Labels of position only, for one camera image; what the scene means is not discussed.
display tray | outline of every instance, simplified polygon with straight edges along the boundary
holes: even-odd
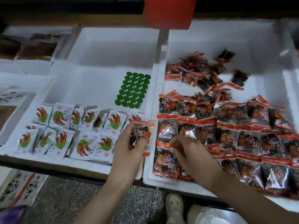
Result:
[[[10,74],[12,77],[20,78],[18,81],[20,88],[25,86],[23,79],[35,80],[31,85],[35,85],[37,91],[35,99],[14,132],[17,132],[24,122],[33,120],[36,113],[34,106],[43,103],[97,105],[102,110],[137,112],[150,119],[157,77],[154,61],[158,36],[159,30],[150,28],[83,28],[69,56],[65,60],[58,59],[52,66],[49,76],[42,76],[43,69],[40,69],[41,75]],[[118,106],[115,103],[127,72],[151,76],[145,98],[138,109]],[[37,82],[37,79],[42,79],[44,84]],[[12,133],[7,143],[0,149],[0,154],[61,168],[67,166],[102,174],[110,173],[109,165],[70,158],[54,159],[49,156],[15,154],[11,149],[15,146]],[[136,179],[140,179],[141,174],[142,163]]]
[[[291,102],[295,91],[288,88],[288,82],[285,80],[290,73],[284,71],[279,64],[281,42],[276,33],[275,21],[193,20],[189,30],[170,30],[168,42],[162,46],[152,119],[157,120],[159,94],[177,90],[179,94],[193,96],[195,93],[202,92],[198,87],[179,84],[176,81],[165,81],[166,64],[176,64],[179,62],[179,57],[196,51],[205,52],[208,63],[214,63],[215,57],[224,48],[236,53],[230,63],[225,64],[228,72],[240,69],[251,73],[243,91],[231,88],[234,102],[246,102],[260,94],[271,105],[287,107],[287,117],[294,121],[298,129],[299,121],[293,118],[298,113],[298,106]],[[220,74],[219,77],[229,81],[232,74]],[[145,184],[215,197],[196,183],[154,175],[152,173],[154,161],[155,153],[151,153],[144,166]],[[267,197],[288,210],[299,212],[299,201]]]

green sticker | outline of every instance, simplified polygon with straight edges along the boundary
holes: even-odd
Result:
[[[124,98],[123,98],[125,101],[130,101],[130,98],[129,97],[127,97],[127,96],[124,96]]]
[[[119,94],[121,94],[121,95],[125,95],[125,91],[123,91],[123,90],[119,90]]]
[[[145,84],[149,84],[149,83],[150,83],[150,81],[149,81],[148,79],[144,79],[143,82],[144,82]]]
[[[131,77],[130,76],[125,76],[125,80],[131,81]]]
[[[144,89],[148,89],[148,88],[149,88],[148,85],[146,85],[146,84],[142,84],[142,87],[143,87]]]
[[[135,97],[130,97],[130,101],[133,103],[136,103],[136,98]]]
[[[138,97],[138,93],[133,92],[133,93],[132,93],[132,96],[133,96],[133,97]]]
[[[130,97],[130,96],[132,96],[132,93],[131,93],[130,91],[126,91],[126,95],[127,95],[128,97]]]
[[[121,102],[121,105],[124,106],[124,107],[128,107],[128,103],[125,102],[125,101],[122,101],[122,102]]]
[[[124,84],[125,86],[128,86],[128,85],[129,85],[129,82],[126,81],[126,80],[123,80],[123,84]]]
[[[144,96],[143,93],[140,93],[140,94],[139,94],[139,97],[140,97],[140,98],[144,98],[145,96]]]
[[[142,103],[142,99],[141,98],[137,98],[137,103],[141,104]]]
[[[128,104],[128,106],[129,106],[129,108],[134,108],[135,107],[135,105],[131,102]]]
[[[122,100],[122,99],[123,99],[123,96],[120,95],[120,94],[118,94],[118,95],[117,95],[117,99]]]
[[[121,101],[120,100],[115,100],[115,104],[120,106],[121,105]]]
[[[121,85],[122,90],[127,90],[127,87],[125,85]]]

floor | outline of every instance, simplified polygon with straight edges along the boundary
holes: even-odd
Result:
[[[48,177],[20,224],[69,224],[100,190],[100,186]],[[166,192],[132,186],[111,219],[111,224],[165,224]]]

styrofoam box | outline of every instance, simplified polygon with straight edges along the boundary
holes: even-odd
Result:
[[[45,60],[0,60],[2,71],[17,74],[48,75],[56,59],[64,58],[65,50],[76,38],[78,26],[9,26],[4,35],[30,38],[33,34],[64,34],[53,52],[52,61]]]
[[[38,93],[14,132],[23,122],[33,119],[36,113],[34,106],[42,103],[97,105],[103,110],[139,112],[150,119],[158,72],[158,65],[154,65],[158,37],[159,30],[150,28],[83,28],[69,56],[66,60],[58,59],[48,76],[44,76],[42,72],[39,76],[26,75],[28,79],[40,78],[46,86],[35,83]],[[146,98],[138,110],[117,106],[114,102],[127,72],[151,75]],[[15,75],[20,80],[19,83],[22,83],[26,76],[22,75],[21,78],[21,75]],[[15,145],[16,138],[12,134],[0,149],[0,154],[110,173],[109,165],[83,160],[16,155],[11,153],[11,148]],[[136,179],[141,178],[141,173],[142,165]]]
[[[289,72],[279,65],[281,43],[276,33],[275,21],[238,21],[238,20],[193,20],[189,30],[170,30],[167,45],[162,47],[159,73],[154,96],[152,119],[157,119],[159,94],[177,90],[183,95],[201,92],[198,87],[179,85],[175,81],[164,81],[166,64],[178,63],[179,57],[193,52],[205,52],[209,63],[213,63],[224,48],[236,53],[230,63],[225,64],[228,72],[240,69],[252,75],[243,91],[232,88],[234,102],[246,102],[254,96],[262,95],[271,105],[285,106],[288,117],[299,129],[299,121],[293,118],[298,114],[297,104],[291,103],[289,96],[292,88],[284,80]],[[220,74],[228,81],[231,73]],[[146,159],[143,181],[145,184],[203,196],[215,196],[200,185],[181,180],[156,176],[152,173],[155,154]],[[299,212],[299,201],[285,198],[269,198],[288,210]]]

